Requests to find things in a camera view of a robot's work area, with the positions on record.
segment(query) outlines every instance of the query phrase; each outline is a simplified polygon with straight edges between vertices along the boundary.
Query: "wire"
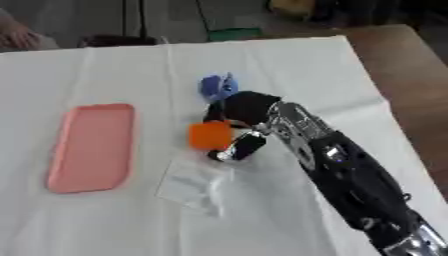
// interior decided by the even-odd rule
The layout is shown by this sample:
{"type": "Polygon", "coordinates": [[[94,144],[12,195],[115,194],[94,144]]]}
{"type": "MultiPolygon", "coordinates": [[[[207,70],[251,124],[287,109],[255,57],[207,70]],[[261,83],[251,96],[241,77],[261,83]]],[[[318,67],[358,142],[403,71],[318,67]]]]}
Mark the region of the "wire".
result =
{"type": "Polygon", "coordinates": [[[196,1],[196,6],[198,7],[198,12],[199,12],[199,16],[202,21],[202,25],[204,26],[205,33],[207,33],[207,36],[208,36],[208,34],[210,32],[210,28],[208,27],[207,18],[205,17],[204,11],[202,10],[201,1],[200,0],[195,0],[195,1],[196,1]]]}
{"type": "Polygon", "coordinates": [[[138,13],[140,17],[139,36],[141,39],[146,39],[148,37],[148,31],[146,29],[145,0],[138,0],[138,13]]]}
{"type": "Polygon", "coordinates": [[[121,35],[126,36],[127,34],[127,1],[121,0],[121,35]]]}

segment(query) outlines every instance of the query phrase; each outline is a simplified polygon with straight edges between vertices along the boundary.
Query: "person's hand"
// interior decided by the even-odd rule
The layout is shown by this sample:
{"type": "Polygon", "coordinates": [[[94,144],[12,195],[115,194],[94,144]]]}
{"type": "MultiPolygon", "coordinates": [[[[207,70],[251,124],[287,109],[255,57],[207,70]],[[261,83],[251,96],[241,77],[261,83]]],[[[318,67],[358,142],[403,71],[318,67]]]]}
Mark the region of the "person's hand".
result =
{"type": "Polygon", "coordinates": [[[252,91],[236,93],[224,101],[211,104],[204,122],[212,120],[235,120],[251,127],[265,123],[269,108],[281,98],[252,91]]]}
{"type": "Polygon", "coordinates": [[[5,47],[32,50],[38,43],[36,33],[15,20],[6,24],[0,34],[0,44],[5,47]]]}

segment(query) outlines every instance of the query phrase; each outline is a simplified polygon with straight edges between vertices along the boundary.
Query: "metal robotic hand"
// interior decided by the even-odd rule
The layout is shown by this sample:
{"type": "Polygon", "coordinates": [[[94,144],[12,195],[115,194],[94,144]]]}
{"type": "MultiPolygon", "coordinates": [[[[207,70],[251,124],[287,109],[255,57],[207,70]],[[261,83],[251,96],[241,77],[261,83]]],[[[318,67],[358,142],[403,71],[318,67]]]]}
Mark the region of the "metal robotic hand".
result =
{"type": "Polygon", "coordinates": [[[356,143],[299,104],[240,92],[210,105],[204,121],[222,119],[251,130],[228,149],[211,151],[210,158],[242,160],[274,133],[346,223],[364,232],[381,255],[448,256],[448,245],[409,208],[410,195],[393,177],[356,143]]]}

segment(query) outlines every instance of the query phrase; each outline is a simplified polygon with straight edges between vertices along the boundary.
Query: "plastic tray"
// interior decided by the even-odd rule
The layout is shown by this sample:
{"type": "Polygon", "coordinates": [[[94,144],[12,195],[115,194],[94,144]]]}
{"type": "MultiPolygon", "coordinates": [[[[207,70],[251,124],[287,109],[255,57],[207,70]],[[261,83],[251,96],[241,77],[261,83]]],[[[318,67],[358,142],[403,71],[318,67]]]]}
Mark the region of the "plastic tray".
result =
{"type": "Polygon", "coordinates": [[[81,106],[67,113],[48,189],[75,193],[113,189],[128,176],[134,108],[128,104],[81,106]]]}

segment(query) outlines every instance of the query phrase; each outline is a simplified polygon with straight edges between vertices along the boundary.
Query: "white tablecloth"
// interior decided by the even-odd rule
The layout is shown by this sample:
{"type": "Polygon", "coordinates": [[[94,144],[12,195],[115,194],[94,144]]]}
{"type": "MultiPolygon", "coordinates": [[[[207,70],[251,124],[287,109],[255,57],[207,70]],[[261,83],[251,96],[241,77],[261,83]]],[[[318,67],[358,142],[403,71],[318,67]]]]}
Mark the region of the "white tablecloth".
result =
{"type": "Polygon", "coordinates": [[[347,227],[275,138],[234,166],[225,214],[155,196],[206,103],[200,78],[232,72],[242,90],[303,104],[375,156],[448,237],[448,208],[343,37],[0,55],[0,255],[378,255],[347,227]],[[134,168],[121,187],[56,195],[44,186],[62,115],[136,107],[134,168]]]}

